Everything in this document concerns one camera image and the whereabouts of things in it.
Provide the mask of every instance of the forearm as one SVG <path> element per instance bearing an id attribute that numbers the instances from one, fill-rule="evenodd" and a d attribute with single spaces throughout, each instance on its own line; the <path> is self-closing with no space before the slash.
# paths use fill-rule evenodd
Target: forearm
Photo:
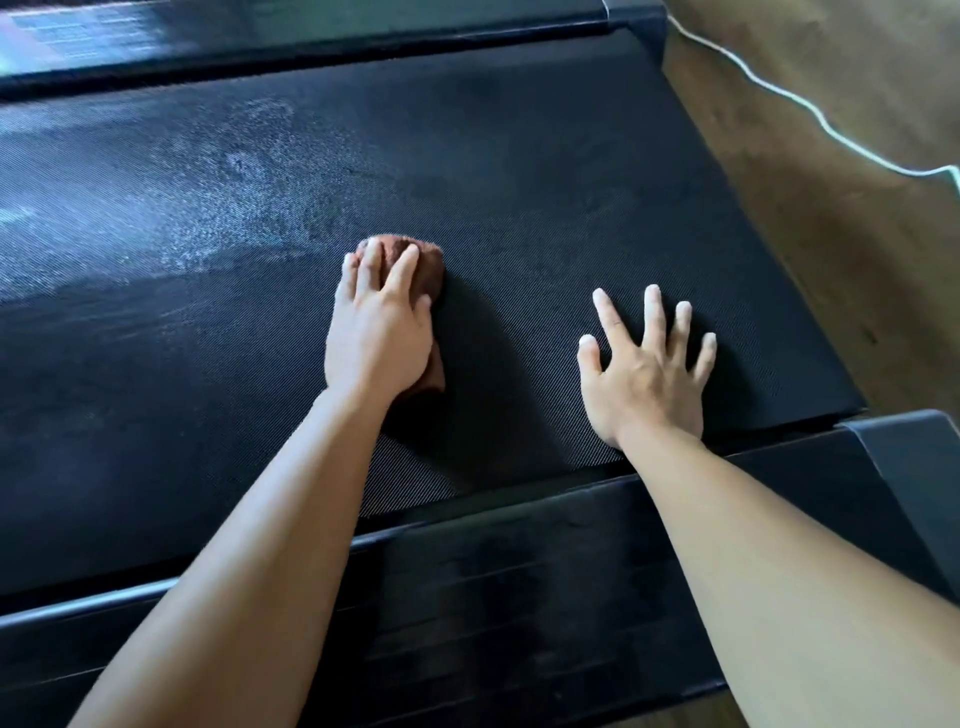
<path id="1" fill-rule="evenodd" d="M 751 725 L 939 726 L 957 715 L 952 605 L 690 435 L 633 425 L 621 444 Z"/>
<path id="2" fill-rule="evenodd" d="M 114 658 L 74 726 L 292 726 L 386 407 L 325 392 Z"/>

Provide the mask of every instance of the brown floor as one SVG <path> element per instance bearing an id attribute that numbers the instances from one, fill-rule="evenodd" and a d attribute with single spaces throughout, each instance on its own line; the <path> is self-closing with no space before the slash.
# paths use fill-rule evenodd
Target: brown floor
<path id="1" fill-rule="evenodd" d="M 668 0 L 694 33 L 904 166 L 960 163 L 955 0 Z M 677 36 L 666 73 L 875 413 L 960 418 L 960 197 L 827 139 L 807 112 Z M 730 695 L 630 728 L 741 728 Z"/>

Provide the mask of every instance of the white cord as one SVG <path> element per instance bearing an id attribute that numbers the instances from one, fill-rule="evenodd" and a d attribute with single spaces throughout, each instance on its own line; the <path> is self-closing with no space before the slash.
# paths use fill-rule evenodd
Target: white cord
<path id="1" fill-rule="evenodd" d="M 823 130 L 829 134 L 832 138 L 839 141 L 845 147 L 854 150 L 862 157 L 866 157 L 871 162 L 879 164 L 881 167 L 889 169 L 891 172 L 897 172 L 898 174 L 905 175 L 907 177 L 933 177 L 934 175 L 949 174 L 953 177 L 953 183 L 956 184 L 957 194 L 960 194 L 960 167 L 956 164 L 949 164 L 945 167 L 938 167 L 937 169 L 907 169 L 906 167 L 901 167 L 899 164 L 894 164 L 892 161 L 884 159 L 878 154 L 871 152 L 866 147 L 863 147 L 857 144 L 850 138 L 843 136 L 841 133 L 837 132 L 827 121 L 827 118 L 824 116 L 824 113 L 820 111 L 813 103 L 807 101 L 803 96 L 798 96 L 792 91 L 788 91 L 785 88 L 780 88 L 778 85 L 773 85 L 768 81 L 761 79 L 754 71 L 747 65 L 743 59 L 737 56 L 733 51 L 728 51 L 722 45 L 717 45 L 712 40 L 707 40 L 704 37 L 698 36 L 694 33 L 691 33 L 683 25 L 680 24 L 680 21 L 677 20 L 673 15 L 668 15 L 670 22 L 673 23 L 674 27 L 680 32 L 680 35 L 693 40 L 696 43 L 707 46 L 711 50 L 716 51 L 717 53 L 726 56 L 728 59 L 736 63 L 740 67 L 740 70 L 743 71 L 744 75 L 753 81 L 758 86 L 767 89 L 772 93 L 776 93 L 778 96 L 782 96 L 785 99 L 790 99 L 790 101 L 795 104 L 799 104 L 808 110 L 810 113 L 816 117 L 817 121 L 820 123 L 820 126 Z"/>

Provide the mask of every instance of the person's left arm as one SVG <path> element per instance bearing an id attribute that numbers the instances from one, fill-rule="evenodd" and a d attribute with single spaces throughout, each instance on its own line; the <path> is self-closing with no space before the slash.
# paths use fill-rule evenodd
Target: person's left arm
<path id="1" fill-rule="evenodd" d="M 347 562 L 387 409 L 426 367 L 418 248 L 386 281 L 382 246 L 347 255 L 327 389 L 175 586 L 121 648 L 70 728 L 294 726 Z"/>

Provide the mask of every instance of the hand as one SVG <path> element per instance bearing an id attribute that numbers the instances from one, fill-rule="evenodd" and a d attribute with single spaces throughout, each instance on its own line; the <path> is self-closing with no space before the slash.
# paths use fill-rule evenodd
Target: hand
<path id="1" fill-rule="evenodd" d="M 620 449 L 624 427 L 637 422 L 677 427 L 698 439 L 702 437 L 701 395 L 713 371 L 717 340 L 712 333 L 704 336 L 697 363 L 688 372 L 686 345 L 693 307 L 686 301 L 677 304 L 677 318 L 668 338 L 660 289 L 648 286 L 644 294 L 643 343 L 638 347 L 602 289 L 593 291 L 593 303 L 613 358 L 604 372 L 600 347 L 588 334 L 580 339 L 577 362 L 587 417 L 600 439 Z"/>
<path id="2" fill-rule="evenodd" d="M 350 391 L 390 406 L 426 369 L 433 346 L 430 297 L 410 305 L 410 281 L 420 258 L 409 246 L 385 281 L 380 280 L 383 246 L 371 240 L 361 260 L 344 258 L 324 371 L 329 389 Z"/>

